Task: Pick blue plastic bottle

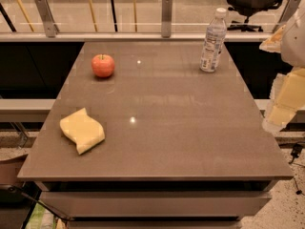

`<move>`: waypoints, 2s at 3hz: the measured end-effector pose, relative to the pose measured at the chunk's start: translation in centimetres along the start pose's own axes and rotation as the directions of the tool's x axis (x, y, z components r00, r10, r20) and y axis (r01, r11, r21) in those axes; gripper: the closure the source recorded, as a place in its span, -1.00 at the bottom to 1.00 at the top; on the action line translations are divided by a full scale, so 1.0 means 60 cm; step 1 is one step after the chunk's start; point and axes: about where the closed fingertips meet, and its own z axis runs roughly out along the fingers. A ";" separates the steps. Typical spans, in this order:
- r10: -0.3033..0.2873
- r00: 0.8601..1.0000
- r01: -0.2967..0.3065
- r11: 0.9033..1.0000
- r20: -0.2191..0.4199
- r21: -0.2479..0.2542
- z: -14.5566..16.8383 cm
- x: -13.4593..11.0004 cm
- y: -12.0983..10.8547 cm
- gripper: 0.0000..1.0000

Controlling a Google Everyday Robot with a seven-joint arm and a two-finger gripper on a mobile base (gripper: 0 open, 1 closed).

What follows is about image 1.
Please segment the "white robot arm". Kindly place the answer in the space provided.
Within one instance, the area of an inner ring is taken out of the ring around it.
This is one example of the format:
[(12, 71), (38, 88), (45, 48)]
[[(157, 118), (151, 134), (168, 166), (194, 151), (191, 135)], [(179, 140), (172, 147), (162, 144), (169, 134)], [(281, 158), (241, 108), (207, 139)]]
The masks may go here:
[(273, 82), (262, 127), (278, 133), (305, 106), (305, 7), (296, 10), (288, 22), (259, 46), (265, 52), (278, 52), (293, 68), (279, 73)]

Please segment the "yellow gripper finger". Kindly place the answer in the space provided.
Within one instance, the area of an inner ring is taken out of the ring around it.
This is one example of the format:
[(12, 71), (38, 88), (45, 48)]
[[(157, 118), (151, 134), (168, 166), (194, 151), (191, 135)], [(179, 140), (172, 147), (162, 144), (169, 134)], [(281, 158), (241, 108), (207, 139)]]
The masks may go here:
[(280, 132), (304, 106), (305, 69), (293, 68), (287, 74), (278, 73), (270, 91), (263, 129), (272, 134)]
[(272, 36), (263, 41), (259, 48), (264, 52), (276, 52), (281, 53), (281, 40), (283, 36), (283, 32), (285, 29), (285, 25), (280, 27)]

